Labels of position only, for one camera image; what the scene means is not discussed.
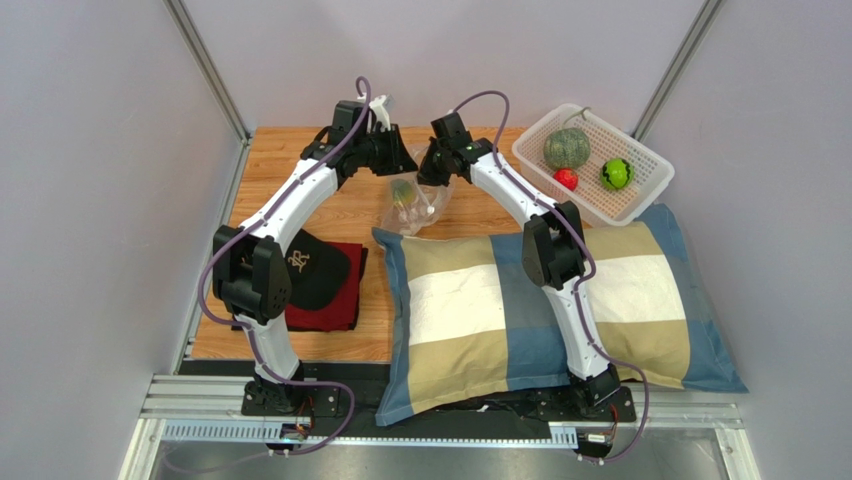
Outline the clear zip top bag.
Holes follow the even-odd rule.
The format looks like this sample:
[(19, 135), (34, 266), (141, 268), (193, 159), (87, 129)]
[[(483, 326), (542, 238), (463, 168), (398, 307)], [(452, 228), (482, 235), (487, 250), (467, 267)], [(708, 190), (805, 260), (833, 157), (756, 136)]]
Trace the clear zip top bag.
[(454, 190), (453, 182), (448, 186), (420, 184), (415, 172), (390, 176), (380, 228), (403, 236), (416, 236), (441, 218)]

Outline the red fake tomato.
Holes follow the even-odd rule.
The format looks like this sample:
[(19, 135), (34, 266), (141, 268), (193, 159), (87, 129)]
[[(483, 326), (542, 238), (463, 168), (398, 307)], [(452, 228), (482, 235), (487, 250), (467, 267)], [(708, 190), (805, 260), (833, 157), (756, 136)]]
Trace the red fake tomato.
[(579, 175), (571, 168), (562, 168), (555, 171), (553, 179), (569, 191), (575, 191), (579, 185)]

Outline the dark green fake melon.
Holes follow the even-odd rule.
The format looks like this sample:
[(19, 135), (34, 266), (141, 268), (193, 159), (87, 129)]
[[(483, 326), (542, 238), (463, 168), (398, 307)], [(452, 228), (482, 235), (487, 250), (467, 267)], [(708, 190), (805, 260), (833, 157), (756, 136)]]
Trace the dark green fake melon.
[(543, 158), (553, 170), (577, 169), (591, 156), (591, 143), (584, 130), (569, 127), (551, 133), (544, 142)]

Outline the bright green fake watermelon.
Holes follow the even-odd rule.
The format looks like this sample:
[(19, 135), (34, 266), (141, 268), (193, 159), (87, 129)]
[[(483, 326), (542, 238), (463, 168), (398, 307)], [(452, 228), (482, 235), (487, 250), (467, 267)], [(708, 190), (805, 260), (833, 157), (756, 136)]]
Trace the bright green fake watermelon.
[(600, 170), (600, 182), (605, 189), (619, 191), (629, 186), (634, 178), (634, 168), (623, 158), (607, 160)]

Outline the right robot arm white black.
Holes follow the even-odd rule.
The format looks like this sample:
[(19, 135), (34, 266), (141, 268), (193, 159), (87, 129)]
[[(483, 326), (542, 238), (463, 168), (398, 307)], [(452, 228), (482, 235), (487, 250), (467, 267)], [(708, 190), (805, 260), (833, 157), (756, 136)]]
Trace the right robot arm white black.
[(547, 296), (566, 348), (568, 406), (584, 417), (612, 412), (621, 382), (592, 317), (585, 285), (591, 261), (578, 208), (558, 203), (522, 178), (495, 143), (473, 138), (458, 113), (432, 121), (431, 128), (418, 181), (437, 186), (448, 184), (452, 176), (463, 178), (518, 223), (521, 265)]

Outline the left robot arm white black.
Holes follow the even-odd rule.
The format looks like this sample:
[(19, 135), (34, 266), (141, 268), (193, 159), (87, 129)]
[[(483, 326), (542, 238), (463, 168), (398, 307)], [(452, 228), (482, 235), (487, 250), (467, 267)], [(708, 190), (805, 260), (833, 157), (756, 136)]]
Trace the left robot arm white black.
[(308, 406), (310, 383), (300, 379), (285, 320), (292, 296), (287, 250), (313, 212), (359, 169), (376, 176), (414, 172), (417, 165), (390, 120), (392, 99), (380, 95), (343, 100), (329, 126), (304, 148), (294, 172), (239, 227), (213, 237), (207, 273), (214, 296), (246, 335), (255, 358), (250, 403), (283, 414)]

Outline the small green fake vegetable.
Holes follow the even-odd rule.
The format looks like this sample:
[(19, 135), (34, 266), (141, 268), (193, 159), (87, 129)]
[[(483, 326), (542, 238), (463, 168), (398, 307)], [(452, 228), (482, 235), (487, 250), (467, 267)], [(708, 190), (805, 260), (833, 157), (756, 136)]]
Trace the small green fake vegetable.
[(390, 182), (390, 194), (392, 204), (396, 208), (408, 208), (418, 199), (415, 186), (405, 179), (393, 179)]

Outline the black baseball cap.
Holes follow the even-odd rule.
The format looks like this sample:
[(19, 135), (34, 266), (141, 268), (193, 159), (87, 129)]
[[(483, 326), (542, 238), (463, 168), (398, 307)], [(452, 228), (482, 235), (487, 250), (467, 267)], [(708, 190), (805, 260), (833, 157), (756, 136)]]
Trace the black baseball cap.
[(330, 305), (343, 288), (351, 261), (338, 247), (299, 230), (284, 255), (292, 284), (290, 303), (317, 311)]

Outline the white plastic basket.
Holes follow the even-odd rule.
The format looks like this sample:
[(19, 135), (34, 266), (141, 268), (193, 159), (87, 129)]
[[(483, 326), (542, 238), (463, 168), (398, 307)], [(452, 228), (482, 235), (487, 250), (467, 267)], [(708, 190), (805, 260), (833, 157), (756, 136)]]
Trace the white plastic basket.
[[(675, 175), (674, 166), (591, 111), (581, 114), (581, 110), (571, 103), (551, 110), (520, 135), (512, 153), (529, 183), (560, 202), (574, 202), (586, 223), (594, 227), (624, 226), (664, 192)], [(554, 170), (544, 158), (547, 137), (565, 128), (581, 129), (590, 143), (589, 159), (576, 169), (579, 182), (574, 190), (553, 178)], [(610, 190), (603, 186), (600, 174), (604, 164), (616, 158), (633, 168), (633, 180), (622, 189)]]

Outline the plaid pillow blue beige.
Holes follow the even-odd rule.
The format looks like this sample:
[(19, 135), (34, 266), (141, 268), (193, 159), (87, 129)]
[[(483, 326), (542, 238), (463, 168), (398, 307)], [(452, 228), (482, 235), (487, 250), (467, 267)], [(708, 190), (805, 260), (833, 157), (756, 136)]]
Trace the plaid pillow blue beige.
[[(518, 233), (429, 240), (380, 228), (395, 307), (392, 359), (402, 354), (502, 357), (523, 351), (566, 357), (544, 291), (521, 265)], [(603, 348), (624, 380), (675, 389), (743, 393), (674, 213), (663, 204), (585, 241), (596, 262), (586, 283)]]

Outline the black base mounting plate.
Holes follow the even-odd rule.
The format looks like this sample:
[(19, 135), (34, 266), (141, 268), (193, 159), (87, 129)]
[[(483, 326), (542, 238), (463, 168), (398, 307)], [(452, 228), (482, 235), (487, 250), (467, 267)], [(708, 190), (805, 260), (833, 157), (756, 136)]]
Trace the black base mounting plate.
[(308, 406), (283, 414), (254, 405), (246, 395), (254, 379), (253, 360), (195, 359), (182, 375), (238, 376), (238, 412), (252, 420), (277, 417), (281, 427), (297, 424), (312, 436), (543, 438), (549, 421), (631, 423), (642, 416), (622, 385), (613, 411), (579, 415), (568, 406), (569, 373), (561, 353), (523, 351), (441, 354), (435, 359), (402, 354), (390, 362), (301, 363), (300, 379), (310, 383)]

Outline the left vertical aluminium post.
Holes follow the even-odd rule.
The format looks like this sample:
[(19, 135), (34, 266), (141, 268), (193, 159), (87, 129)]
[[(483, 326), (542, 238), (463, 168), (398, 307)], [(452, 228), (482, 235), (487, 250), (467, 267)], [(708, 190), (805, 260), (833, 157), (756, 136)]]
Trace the left vertical aluminium post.
[(239, 141), (247, 145), (252, 140), (253, 134), (218, 71), (186, 3), (182, 0), (164, 0), (163, 4), (169, 11), (228, 124)]

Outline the vertical aluminium post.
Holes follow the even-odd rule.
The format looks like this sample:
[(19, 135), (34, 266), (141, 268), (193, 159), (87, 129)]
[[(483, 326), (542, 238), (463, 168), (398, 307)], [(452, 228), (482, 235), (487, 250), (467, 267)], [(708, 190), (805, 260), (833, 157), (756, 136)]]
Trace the vertical aluminium post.
[(632, 132), (632, 137), (635, 140), (644, 142), (648, 138), (657, 118), (663, 111), (664, 106), (686, 72), (691, 60), (726, 4), (727, 1), (725, 0), (705, 0), (702, 2), (701, 8), (698, 10)]
[(164, 0), (163, 4), (169, 11), (228, 124), (239, 141), (247, 145), (252, 140), (253, 134), (218, 71), (186, 3), (182, 0)]

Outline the right vertical aluminium post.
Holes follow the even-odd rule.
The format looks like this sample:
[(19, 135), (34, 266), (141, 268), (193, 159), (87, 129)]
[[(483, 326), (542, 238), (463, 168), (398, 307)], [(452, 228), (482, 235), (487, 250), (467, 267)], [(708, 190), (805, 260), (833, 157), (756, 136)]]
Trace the right vertical aluminium post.
[(663, 111), (664, 106), (686, 72), (691, 60), (726, 4), (727, 1), (725, 0), (705, 0), (702, 2), (701, 8), (698, 10), (632, 132), (632, 137), (635, 140), (644, 142), (648, 138), (657, 118)]

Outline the aluminium frame rail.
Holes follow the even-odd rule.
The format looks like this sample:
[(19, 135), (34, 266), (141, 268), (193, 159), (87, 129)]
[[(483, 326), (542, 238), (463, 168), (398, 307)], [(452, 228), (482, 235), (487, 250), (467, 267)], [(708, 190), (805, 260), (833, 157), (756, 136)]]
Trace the aluminium frame rail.
[(243, 362), (191, 362), (148, 387), (120, 477), (756, 479), (734, 395), (629, 384), (599, 415), (555, 389), (375, 422), (389, 369), (312, 364), (304, 407), (255, 397)]

